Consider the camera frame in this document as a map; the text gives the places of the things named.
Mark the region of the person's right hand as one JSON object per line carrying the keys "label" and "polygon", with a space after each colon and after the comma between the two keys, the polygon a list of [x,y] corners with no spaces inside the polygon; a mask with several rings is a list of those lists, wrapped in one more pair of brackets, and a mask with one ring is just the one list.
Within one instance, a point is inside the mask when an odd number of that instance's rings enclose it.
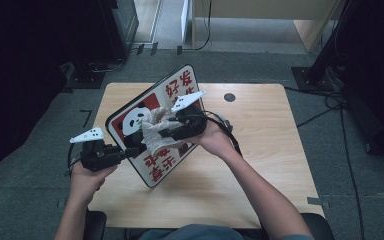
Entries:
{"label": "person's right hand", "polygon": [[215,155],[223,161],[239,157],[229,137],[214,122],[208,121],[202,134],[185,139],[185,142],[198,144],[208,153]]}

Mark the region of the panda print square board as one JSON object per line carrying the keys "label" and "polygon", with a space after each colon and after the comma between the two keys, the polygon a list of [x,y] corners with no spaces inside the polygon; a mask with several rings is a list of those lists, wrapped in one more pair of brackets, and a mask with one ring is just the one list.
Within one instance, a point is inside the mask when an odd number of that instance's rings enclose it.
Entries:
{"label": "panda print square board", "polygon": [[[142,144],[142,118],[146,113],[159,107],[171,110],[176,100],[183,95],[202,91],[198,87],[194,69],[186,64],[171,72],[150,88],[123,104],[106,120],[106,130],[115,143],[124,151],[126,148],[143,147],[144,151],[134,160],[129,160],[136,172],[153,188],[157,186],[196,146],[183,139],[179,148],[163,149],[152,156],[145,144]],[[203,110],[202,97],[198,107]]]}

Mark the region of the white panel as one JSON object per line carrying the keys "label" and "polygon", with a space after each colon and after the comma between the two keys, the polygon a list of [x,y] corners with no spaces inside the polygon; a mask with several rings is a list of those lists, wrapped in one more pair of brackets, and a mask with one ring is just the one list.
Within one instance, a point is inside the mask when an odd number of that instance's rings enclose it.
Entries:
{"label": "white panel", "polygon": [[183,0],[182,12],[181,12],[181,33],[182,38],[185,38],[187,32],[187,22],[189,14],[190,0]]}

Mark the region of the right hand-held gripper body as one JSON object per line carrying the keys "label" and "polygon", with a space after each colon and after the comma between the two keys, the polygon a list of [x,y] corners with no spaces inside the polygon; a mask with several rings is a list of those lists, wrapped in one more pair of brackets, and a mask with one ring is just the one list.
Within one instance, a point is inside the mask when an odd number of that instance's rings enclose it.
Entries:
{"label": "right hand-held gripper body", "polygon": [[206,91],[202,90],[180,96],[171,108],[171,112],[175,114],[171,121],[181,123],[180,127],[183,128],[185,139],[201,134],[206,128],[206,116],[198,107],[201,97],[205,94]]}

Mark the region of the person's blue-grey shirt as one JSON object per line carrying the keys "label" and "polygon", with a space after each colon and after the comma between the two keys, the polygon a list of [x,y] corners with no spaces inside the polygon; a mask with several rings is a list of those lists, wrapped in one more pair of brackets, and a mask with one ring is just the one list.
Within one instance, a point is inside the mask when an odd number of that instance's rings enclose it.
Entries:
{"label": "person's blue-grey shirt", "polygon": [[226,226],[190,224],[178,229],[151,229],[138,240],[315,240],[309,229],[269,225],[263,230],[236,230]]}

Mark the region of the light wooden desk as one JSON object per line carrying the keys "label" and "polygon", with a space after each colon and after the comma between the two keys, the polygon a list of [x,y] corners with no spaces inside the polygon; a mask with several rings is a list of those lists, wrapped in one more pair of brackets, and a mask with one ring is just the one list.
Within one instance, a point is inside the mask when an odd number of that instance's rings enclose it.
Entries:
{"label": "light wooden desk", "polygon": [[191,43],[196,46],[198,17],[292,20],[307,52],[345,0],[191,0]]}

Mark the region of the black angled tape mark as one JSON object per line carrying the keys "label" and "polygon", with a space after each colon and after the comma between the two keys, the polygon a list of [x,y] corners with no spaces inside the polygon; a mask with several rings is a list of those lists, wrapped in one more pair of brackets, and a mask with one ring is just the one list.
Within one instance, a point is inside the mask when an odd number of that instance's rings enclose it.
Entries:
{"label": "black angled tape mark", "polygon": [[87,114],[87,116],[86,116],[86,118],[85,118],[85,120],[84,120],[84,123],[83,123],[83,125],[82,125],[82,127],[83,128],[86,128],[86,126],[87,126],[87,124],[88,124],[88,122],[89,122],[89,119],[90,119],[90,117],[91,117],[91,114],[92,114],[92,110],[91,109],[80,109],[79,110],[81,113],[86,113]]}

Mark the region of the dark curtain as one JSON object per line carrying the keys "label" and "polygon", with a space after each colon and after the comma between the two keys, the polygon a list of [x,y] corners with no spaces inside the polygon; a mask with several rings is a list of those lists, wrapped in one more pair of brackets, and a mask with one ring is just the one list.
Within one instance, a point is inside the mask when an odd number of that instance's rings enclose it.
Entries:
{"label": "dark curtain", "polygon": [[66,85],[58,19],[69,0],[0,0],[0,162],[21,147]]}
{"label": "dark curtain", "polygon": [[384,0],[351,0],[337,37],[340,79],[366,151],[384,154]]}

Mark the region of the black cabinet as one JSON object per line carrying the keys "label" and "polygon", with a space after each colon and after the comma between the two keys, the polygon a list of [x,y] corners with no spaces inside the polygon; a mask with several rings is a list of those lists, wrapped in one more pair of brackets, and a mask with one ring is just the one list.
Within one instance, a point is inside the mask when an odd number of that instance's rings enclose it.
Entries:
{"label": "black cabinet", "polygon": [[100,5],[112,57],[125,60],[139,26],[134,0],[100,0]]}

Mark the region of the black metal stand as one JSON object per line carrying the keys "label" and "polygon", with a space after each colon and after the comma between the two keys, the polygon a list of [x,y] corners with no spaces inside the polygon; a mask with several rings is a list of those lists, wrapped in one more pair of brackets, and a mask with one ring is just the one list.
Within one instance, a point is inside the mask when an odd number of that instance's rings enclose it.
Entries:
{"label": "black metal stand", "polygon": [[305,93],[334,91],[331,80],[326,76],[326,70],[335,59],[347,59],[347,55],[338,50],[337,39],[343,32],[344,26],[351,17],[358,2],[359,0],[345,0],[345,5],[337,20],[336,27],[311,67],[291,68],[299,91]]}
{"label": "black metal stand", "polygon": [[68,78],[66,87],[69,89],[99,89],[105,74],[103,72],[94,72],[89,62],[76,51],[71,51],[69,56],[74,71]]}

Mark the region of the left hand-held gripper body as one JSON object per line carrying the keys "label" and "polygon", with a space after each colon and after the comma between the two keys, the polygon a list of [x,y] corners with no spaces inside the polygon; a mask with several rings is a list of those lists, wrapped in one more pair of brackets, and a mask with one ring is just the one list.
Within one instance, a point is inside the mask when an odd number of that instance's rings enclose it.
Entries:
{"label": "left hand-held gripper body", "polygon": [[[100,126],[72,137],[69,142],[69,170],[80,161],[84,168],[97,172],[118,165],[125,159],[124,151],[119,147],[105,144]],[[77,143],[82,144],[82,150],[77,157],[73,157],[72,150]]]}

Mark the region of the beige cloth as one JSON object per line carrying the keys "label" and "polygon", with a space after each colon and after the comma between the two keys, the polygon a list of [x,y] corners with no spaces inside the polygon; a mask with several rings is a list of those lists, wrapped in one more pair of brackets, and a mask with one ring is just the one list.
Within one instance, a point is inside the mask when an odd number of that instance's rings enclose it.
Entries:
{"label": "beige cloth", "polygon": [[156,156],[163,149],[179,148],[183,144],[182,140],[174,140],[171,136],[162,137],[160,134],[160,131],[182,126],[178,121],[170,121],[171,117],[173,114],[169,108],[159,107],[146,113],[142,118],[142,144],[146,145],[152,156]]}

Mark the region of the person's left hand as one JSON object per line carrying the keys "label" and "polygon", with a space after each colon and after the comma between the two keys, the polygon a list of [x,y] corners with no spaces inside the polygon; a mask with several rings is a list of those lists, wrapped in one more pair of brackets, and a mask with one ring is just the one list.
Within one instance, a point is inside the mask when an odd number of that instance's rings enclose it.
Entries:
{"label": "person's left hand", "polygon": [[75,163],[72,168],[69,198],[71,200],[89,203],[94,193],[117,168],[118,166],[115,165],[93,172],[84,168],[80,162]]}

